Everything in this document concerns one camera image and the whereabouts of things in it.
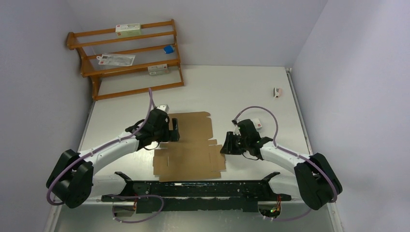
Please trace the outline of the brown cardboard box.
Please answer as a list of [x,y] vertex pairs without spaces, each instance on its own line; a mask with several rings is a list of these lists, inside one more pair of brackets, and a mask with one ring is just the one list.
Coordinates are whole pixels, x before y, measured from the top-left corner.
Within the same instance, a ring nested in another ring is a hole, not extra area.
[[161,143],[153,157],[153,174],[160,182],[221,178],[225,171],[222,146],[213,138],[211,114],[205,111],[170,114],[178,120],[180,139]]

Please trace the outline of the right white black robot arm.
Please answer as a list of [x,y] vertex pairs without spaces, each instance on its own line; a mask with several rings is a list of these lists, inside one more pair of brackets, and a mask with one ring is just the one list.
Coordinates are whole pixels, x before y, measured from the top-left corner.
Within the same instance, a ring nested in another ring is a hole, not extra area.
[[286,194],[301,199],[312,210],[319,210],[336,201],[343,191],[323,154],[298,153],[279,145],[273,138],[262,137],[250,119],[237,122],[235,131],[226,133],[220,152],[224,155],[249,153],[258,160],[271,162],[290,172],[262,185],[261,195],[266,200]]

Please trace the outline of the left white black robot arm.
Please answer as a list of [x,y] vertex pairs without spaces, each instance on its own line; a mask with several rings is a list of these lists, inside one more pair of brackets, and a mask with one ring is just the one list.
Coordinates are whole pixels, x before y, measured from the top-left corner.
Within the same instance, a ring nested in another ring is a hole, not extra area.
[[89,197],[116,195],[127,201],[134,194],[131,179],[121,172],[98,176],[102,168],[153,142],[177,142],[178,119],[170,118],[165,105],[152,109],[145,119],[129,126],[115,139],[80,152],[64,151],[51,172],[46,197],[51,205],[76,208]]

